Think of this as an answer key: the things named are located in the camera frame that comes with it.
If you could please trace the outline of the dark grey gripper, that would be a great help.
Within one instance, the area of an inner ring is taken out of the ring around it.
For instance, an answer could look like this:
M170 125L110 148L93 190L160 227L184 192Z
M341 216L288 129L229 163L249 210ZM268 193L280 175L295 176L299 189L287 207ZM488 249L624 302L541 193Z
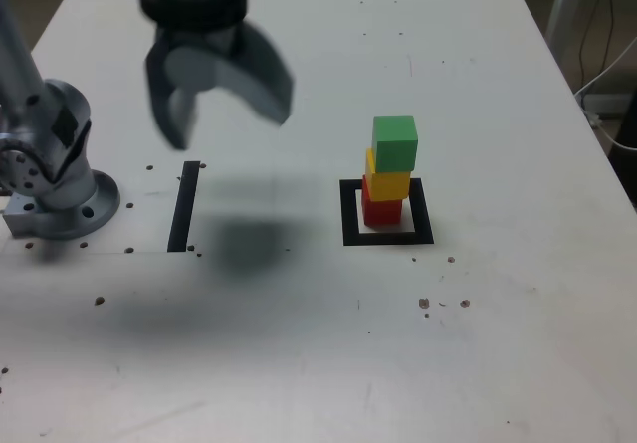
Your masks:
M155 123L178 150L189 146L195 95L215 88L278 125L292 114L294 77L268 37L247 21L206 30L157 26L145 71Z

